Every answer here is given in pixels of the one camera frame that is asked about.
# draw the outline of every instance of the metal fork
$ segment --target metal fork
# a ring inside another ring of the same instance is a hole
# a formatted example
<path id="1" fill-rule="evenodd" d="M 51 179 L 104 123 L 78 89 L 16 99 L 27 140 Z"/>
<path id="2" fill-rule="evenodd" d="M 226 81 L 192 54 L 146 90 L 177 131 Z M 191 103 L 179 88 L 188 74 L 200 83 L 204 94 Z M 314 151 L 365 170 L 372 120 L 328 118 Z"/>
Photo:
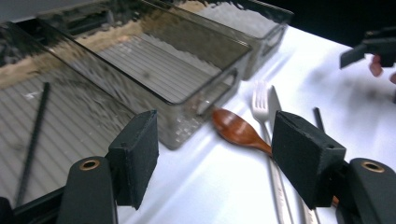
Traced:
<path id="1" fill-rule="evenodd" d="M 269 119 L 269 108 L 268 108 L 268 87 L 264 82 L 258 82 L 256 90 L 253 92 L 252 97 L 252 114 L 262 126 L 264 133 L 264 141 L 268 144 L 271 143 L 270 137 L 265 126 L 265 122 Z M 279 171 L 279 167 L 275 164 L 274 160 L 268 158 L 270 163 L 272 184 L 274 189 L 274 195 L 276 199 L 276 210 L 278 215 L 279 223 L 287 224 L 293 223 L 291 218 L 291 212 L 289 203 L 286 198 L 285 188 L 283 187 L 282 177 Z"/>
<path id="2" fill-rule="evenodd" d="M 266 129 L 265 123 L 269 119 L 272 119 L 270 118 L 270 106 L 268 103 L 269 91 L 270 89 L 267 86 L 266 82 L 259 81 L 256 84 L 256 89 L 253 92 L 253 97 L 252 97 L 252 114 L 253 117 L 262 125 L 262 129 L 264 133 L 264 141 L 267 143 L 271 143 L 271 140 L 268 131 Z M 279 107 L 279 108 L 271 108 L 271 111 L 274 109 L 281 109 L 277 97 L 276 97 L 276 104 L 274 105 L 277 105 L 275 107 Z M 281 223 L 292 223 L 290 208 L 286 198 L 285 189 L 283 187 L 283 182 L 279 167 L 271 158 L 269 158 L 269 162 L 270 162 L 271 175 L 273 178 L 273 187 L 274 189 L 276 189 L 275 192 L 276 209 L 278 211 L 279 221 Z M 314 210 L 310 210 L 305 205 L 302 199 L 300 199 L 300 201 L 304 210 L 303 212 L 304 223 L 319 224 L 317 213 Z"/>

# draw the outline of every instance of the clear plastic bin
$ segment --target clear plastic bin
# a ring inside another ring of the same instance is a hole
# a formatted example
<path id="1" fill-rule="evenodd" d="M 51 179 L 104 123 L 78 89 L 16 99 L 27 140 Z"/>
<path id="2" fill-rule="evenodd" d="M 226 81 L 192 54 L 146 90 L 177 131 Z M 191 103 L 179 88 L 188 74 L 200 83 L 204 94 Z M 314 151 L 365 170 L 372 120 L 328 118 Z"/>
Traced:
<path id="1" fill-rule="evenodd" d="M 52 52 L 131 108 L 158 111 L 159 138 L 180 147 L 236 92 L 251 47 L 143 1 L 40 13 Z"/>
<path id="2" fill-rule="evenodd" d="M 253 50 L 244 80 L 279 48 L 293 13 L 254 0 L 145 0 L 183 18 L 249 44 Z"/>
<path id="3" fill-rule="evenodd" d="M 49 83 L 48 100 L 35 135 L 45 82 Z M 13 207 L 34 136 L 21 203 L 63 187 L 76 161 L 105 156 L 133 116 L 17 25 L 0 23 L 0 195 Z"/>

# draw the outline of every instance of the wooden spoon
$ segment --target wooden spoon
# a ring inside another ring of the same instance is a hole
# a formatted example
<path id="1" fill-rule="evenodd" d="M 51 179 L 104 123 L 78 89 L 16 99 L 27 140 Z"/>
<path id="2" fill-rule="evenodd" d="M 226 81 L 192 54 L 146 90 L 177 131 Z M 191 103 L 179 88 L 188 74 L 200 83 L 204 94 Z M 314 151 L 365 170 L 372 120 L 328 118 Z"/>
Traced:
<path id="1" fill-rule="evenodd" d="M 235 113 L 218 108 L 212 113 L 212 121 L 218 133 L 227 141 L 244 147 L 255 147 L 269 156 L 272 149 L 256 133 L 254 128 Z"/>

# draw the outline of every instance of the utensil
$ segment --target utensil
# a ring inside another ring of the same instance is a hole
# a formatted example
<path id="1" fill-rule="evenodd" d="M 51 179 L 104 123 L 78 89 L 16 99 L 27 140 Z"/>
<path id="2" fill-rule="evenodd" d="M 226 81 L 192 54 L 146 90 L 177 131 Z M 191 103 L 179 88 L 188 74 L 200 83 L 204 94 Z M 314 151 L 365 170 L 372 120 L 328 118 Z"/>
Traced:
<path id="1" fill-rule="evenodd" d="M 271 132 L 274 131 L 275 116 L 276 116 L 276 111 L 278 110 L 281 110 L 280 102 L 279 102 L 279 98 L 277 97 L 276 89 L 274 86 L 272 86 L 268 92 L 268 111 L 269 111 Z M 304 223 L 306 224 L 320 223 L 316 211 L 310 210 L 301 198 L 300 198 L 300 203 L 303 208 Z"/>
<path id="2" fill-rule="evenodd" d="M 253 117 L 261 124 L 264 133 L 264 140 L 271 142 L 267 128 L 266 121 L 270 118 L 268 105 L 268 87 L 265 82 L 259 81 L 256 84 L 256 89 L 253 92 L 251 101 Z M 281 172 L 273 159 L 269 159 L 270 171 L 272 177 L 272 184 L 274 188 L 274 195 L 276 199 L 276 210 L 280 223 L 293 223 L 288 199 L 283 186 Z"/>
<path id="3" fill-rule="evenodd" d="M 216 108 L 212 112 L 212 121 L 225 140 L 243 147 L 255 147 L 272 156 L 271 147 L 260 138 L 247 121 L 235 113 Z"/>

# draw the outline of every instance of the white table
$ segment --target white table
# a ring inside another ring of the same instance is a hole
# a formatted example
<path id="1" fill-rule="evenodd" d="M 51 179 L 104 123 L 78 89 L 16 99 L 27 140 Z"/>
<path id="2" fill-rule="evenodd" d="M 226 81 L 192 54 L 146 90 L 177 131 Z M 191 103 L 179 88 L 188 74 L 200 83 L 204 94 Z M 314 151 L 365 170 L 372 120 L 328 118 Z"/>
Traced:
<path id="1" fill-rule="evenodd" d="M 276 87 L 283 110 L 315 124 L 318 107 L 326 133 L 347 148 L 346 161 L 362 157 L 396 170 L 396 86 L 370 74 L 370 58 L 339 69 L 349 47 L 289 28 L 280 50 L 224 108 L 248 120 L 256 80 Z M 120 223 L 277 223 L 268 160 L 258 150 L 220 138 L 210 122 L 183 147 L 160 145 L 160 158 L 138 211 L 119 208 Z M 295 223 L 301 211 L 290 182 L 285 187 Z M 336 223 L 334 208 L 319 208 L 321 223 Z"/>

